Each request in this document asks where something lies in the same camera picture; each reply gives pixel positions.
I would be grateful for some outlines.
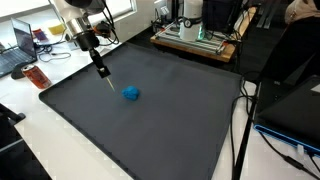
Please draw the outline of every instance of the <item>black cable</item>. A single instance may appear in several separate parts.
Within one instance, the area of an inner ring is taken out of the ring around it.
[[[316,176],[314,173],[312,173],[310,170],[308,170],[307,168],[304,167],[303,164],[301,164],[300,162],[296,161],[295,159],[293,159],[290,156],[286,156],[284,154],[282,154],[281,152],[279,152],[276,148],[274,148],[272,146],[272,144],[267,140],[267,138],[261,133],[259,132],[259,134],[262,136],[263,140],[269,145],[269,147],[276,152],[280,157],[282,157],[282,159],[284,161],[286,161],[287,163],[289,163],[290,165],[292,165],[293,167],[297,168],[298,170],[304,171],[305,173],[309,174],[310,176],[312,176],[313,178],[320,180],[320,178],[318,176]]]
[[[40,51],[37,51],[37,54],[40,54],[40,53],[50,53],[52,51],[52,46],[49,45],[49,46],[41,46],[40,47],[41,50]]]
[[[50,56],[50,59],[48,59],[48,60],[42,59],[41,57],[42,57],[43,55],[49,55],[49,56]],[[55,57],[55,58],[52,58],[52,56],[57,56],[57,55],[67,55],[67,56],[65,56],[65,57]],[[69,57],[71,57],[71,54],[68,53],[68,52],[64,52],[64,53],[43,53],[43,54],[39,54],[39,60],[42,61],[42,62],[50,62],[50,61],[52,61],[52,60],[67,59],[67,58],[69,58]]]
[[[234,68],[233,68],[233,72],[235,72],[235,73],[238,73],[238,74],[240,74],[240,58],[241,58],[241,55],[242,55],[242,52],[243,52],[243,42],[242,42],[242,36],[241,36],[241,34],[237,31],[237,30],[235,30],[235,29],[233,29],[233,34],[236,36],[236,44],[233,44],[234,45],[234,47],[236,48],[236,59],[235,59],[235,66],[234,66]]]
[[[173,21],[173,23],[176,25],[176,28],[180,28],[180,23],[182,22],[183,22],[183,16],[178,16]]]
[[[155,13],[156,13],[157,19],[161,19],[157,8],[155,8]]]
[[[219,36],[219,35],[214,34],[214,32],[212,32],[212,31],[207,31],[207,30],[206,30],[206,32],[210,33],[210,35],[211,35],[212,37],[216,37],[216,38],[218,38],[218,39],[226,40],[226,41],[229,42],[229,43],[232,43],[232,42],[236,42],[236,41],[237,41],[237,40],[234,40],[234,39],[235,39],[234,37],[231,37],[231,36],[228,35],[228,34],[223,34],[223,35],[225,36],[225,37],[223,37],[223,36]]]
[[[248,94],[247,89],[245,88],[245,80],[244,77],[242,77],[242,80],[240,81],[240,93],[245,96],[245,97],[250,97]],[[250,110],[249,110],[249,98],[246,98],[246,112],[248,115],[250,115]]]
[[[234,113],[234,110],[235,110],[235,105],[236,103],[238,102],[238,100],[240,98],[246,98],[246,99],[251,99],[250,96],[246,96],[246,95],[241,95],[237,98],[235,98],[233,101],[232,101],[232,106],[231,106],[231,117],[230,117],[230,139],[231,139],[231,151],[232,151],[232,175],[231,175],[231,179],[234,180],[235,177],[235,164],[236,164],[236,160],[235,160],[235,150],[234,150],[234,140],[233,140],[233,113]]]
[[[312,163],[314,164],[314,166],[317,168],[317,170],[318,170],[318,171],[319,171],[319,173],[320,173],[320,168],[319,168],[319,166],[317,165],[317,163],[313,160],[313,158],[312,158],[312,155],[311,155],[311,154],[309,154],[309,158],[311,159]]]
[[[111,24],[110,24],[110,25],[114,28],[113,17],[112,17],[111,12],[110,12],[110,10],[109,10],[109,8],[108,8],[108,5],[107,5],[107,3],[106,3],[105,0],[101,0],[101,1],[102,1],[102,3],[103,3],[104,7],[107,9],[107,12],[108,12],[108,14],[109,14],[109,16],[110,16],[110,20],[111,20]]]
[[[119,44],[120,40],[119,40],[118,35],[117,35],[116,31],[115,31],[112,15],[111,15],[111,13],[110,13],[110,11],[108,9],[108,6],[107,6],[106,2],[105,1],[103,1],[103,2],[104,2],[104,5],[105,5],[105,8],[107,9],[107,11],[109,13],[110,19],[108,18],[108,16],[104,12],[103,12],[103,15],[107,19],[109,25],[111,25],[111,32],[115,36],[115,39],[112,40],[111,38],[107,38],[110,41],[110,43],[109,44],[100,44],[100,46],[110,46],[112,44]]]

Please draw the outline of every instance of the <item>laptop screen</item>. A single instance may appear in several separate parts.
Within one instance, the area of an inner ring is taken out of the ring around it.
[[[32,57],[36,57],[33,45],[31,28],[28,23],[17,19],[11,19],[14,34],[16,35],[18,47]]]

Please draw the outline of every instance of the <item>desk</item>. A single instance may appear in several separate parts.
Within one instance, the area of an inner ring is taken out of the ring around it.
[[[266,136],[269,142],[281,153],[297,159],[298,153],[295,148],[281,141]],[[320,176],[308,156],[304,156],[304,165]],[[314,158],[320,164],[320,158]],[[260,134],[251,128],[247,151],[242,167],[241,180],[270,180],[270,179],[290,179],[290,180],[314,180],[310,175],[297,170],[274,152],[262,139]]]
[[[243,36],[244,33],[246,32],[255,13],[256,13],[256,8],[250,8],[248,11],[248,14],[244,17],[244,20],[242,21],[242,23],[238,29],[241,36]],[[235,51],[236,51],[236,47],[232,44],[226,45],[225,49],[222,51],[222,53],[220,55],[217,55],[214,52],[207,52],[207,51],[204,51],[201,49],[186,47],[186,46],[183,46],[183,45],[177,44],[177,43],[172,43],[172,42],[168,42],[168,41],[161,41],[156,36],[151,37],[150,41],[154,44],[157,44],[157,45],[178,49],[178,50],[181,50],[184,52],[204,56],[204,57],[207,57],[210,59],[215,59],[215,60],[223,61],[223,62],[229,62],[231,60],[231,58],[234,56]]]
[[[49,63],[38,61],[35,64],[53,83],[57,83],[91,63],[87,52],[76,50],[71,54],[71,58],[67,60]],[[38,98],[41,90],[28,79],[14,81],[6,76],[0,79],[0,86],[6,87],[0,92],[1,103],[14,112],[23,112],[27,116],[15,127],[53,179],[131,179],[78,130],[43,104]],[[246,83],[246,88],[252,95],[256,87],[252,83]],[[236,155],[247,122],[245,102],[244,99],[239,100],[234,113]],[[231,179],[229,136],[228,133],[212,179]]]

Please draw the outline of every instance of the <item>window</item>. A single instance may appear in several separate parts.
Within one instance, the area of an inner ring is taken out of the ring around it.
[[[49,5],[48,0],[6,0],[0,7],[0,17]]]
[[[133,10],[131,0],[106,0],[106,2],[113,17],[125,14]],[[97,23],[102,19],[105,19],[102,13],[89,17],[91,23]]]

